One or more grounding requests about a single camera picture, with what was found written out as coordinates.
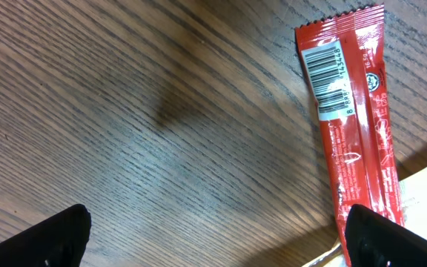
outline dark brown wood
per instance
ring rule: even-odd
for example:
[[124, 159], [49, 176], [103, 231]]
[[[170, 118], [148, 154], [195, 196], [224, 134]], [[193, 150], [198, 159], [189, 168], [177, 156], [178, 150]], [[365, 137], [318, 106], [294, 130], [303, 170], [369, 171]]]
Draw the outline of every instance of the dark brown wood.
[[[337, 237], [294, 28], [355, 1], [0, 0], [0, 242], [83, 203], [85, 266], [299, 266]], [[427, 2], [390, 1], [400, 178], [427, 166]]]

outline red plastic wrapper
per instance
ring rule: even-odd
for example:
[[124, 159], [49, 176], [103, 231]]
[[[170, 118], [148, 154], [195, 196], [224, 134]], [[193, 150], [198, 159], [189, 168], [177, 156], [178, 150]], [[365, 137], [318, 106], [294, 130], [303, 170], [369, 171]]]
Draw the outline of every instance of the red plastic wrapper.
[[353, 204], [404, 225], [383, 35], [383, 5], [296, 29], [302, 66], [316, 100], [335, 217], [348, 265], [345, 224]]

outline circular logo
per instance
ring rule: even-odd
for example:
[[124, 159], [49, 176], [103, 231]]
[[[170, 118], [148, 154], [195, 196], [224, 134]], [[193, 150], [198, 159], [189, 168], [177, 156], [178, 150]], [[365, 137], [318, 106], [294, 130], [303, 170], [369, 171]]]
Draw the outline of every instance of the circular logo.
[[378, 85], [380, 85], [380, 80], [378, 79], [378, 76], [376, 74], [367, 73], [367, 83], [368, 90], [370, 92], [373, 92], [378, 88]]

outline wood grain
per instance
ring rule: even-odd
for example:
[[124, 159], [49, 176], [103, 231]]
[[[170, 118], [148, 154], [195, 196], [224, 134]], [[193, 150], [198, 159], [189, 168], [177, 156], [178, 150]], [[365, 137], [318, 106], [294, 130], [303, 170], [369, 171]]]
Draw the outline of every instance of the wood grain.
[[[294, 28], [364, 4], [0, 0], [0, 242], [80, 202], [83, 266], [299, 266], [329, 249]], [[427, 166], [427, 2], [385, 8], [405, 178]]]

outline barcode number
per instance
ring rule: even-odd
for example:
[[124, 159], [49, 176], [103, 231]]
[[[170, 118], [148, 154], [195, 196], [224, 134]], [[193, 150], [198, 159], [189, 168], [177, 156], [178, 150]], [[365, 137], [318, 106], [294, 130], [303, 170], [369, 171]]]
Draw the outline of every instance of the barcode number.
[[340, 42], [304, 50], [302, 59], [318, 103], [319, 120], [354, 115], [354, 97]]

